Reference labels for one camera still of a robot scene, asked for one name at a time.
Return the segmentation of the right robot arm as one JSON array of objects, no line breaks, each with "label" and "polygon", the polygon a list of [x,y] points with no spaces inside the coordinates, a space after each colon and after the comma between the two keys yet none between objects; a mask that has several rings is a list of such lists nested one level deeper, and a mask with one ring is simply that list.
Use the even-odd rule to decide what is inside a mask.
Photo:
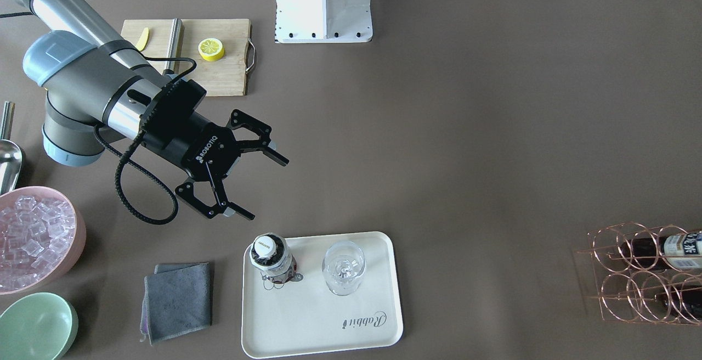
[{"label": "right robot arm", "polygon": [[[216,125],[196,112],[206,90],[190,70],[161,74],[137,48],[85,0],[13,0],[41,19],[50,32],[22,61],[31,80],[46,90],[43,147],[68,166],[97,161],[105,150],[118,157],[116,195],[143,222],[163,225],[179,200],[206,218],[255,215],[231,202],[224,180],[245,153],[261,152],[281,166],[271,127],[240,110]],[[166,218],[138,212],[121,188],[131,165],[153,180],[173,203]]]}]

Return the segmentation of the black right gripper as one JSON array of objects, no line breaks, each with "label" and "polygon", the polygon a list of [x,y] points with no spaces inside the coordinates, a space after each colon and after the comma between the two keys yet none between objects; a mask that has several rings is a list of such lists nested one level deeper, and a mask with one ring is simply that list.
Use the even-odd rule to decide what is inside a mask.
[{"label": "black right gripper", "polygon": [[230,201],[224,180],[244,153],[256,151],[286,166],[290,162],[271,147],[271,126],[235,109],[225,126],[194,112],[180,132],[160,150],[160,156],[186,172],[175,194],[205,218],[238,215],[252,221],[249,210]]}]

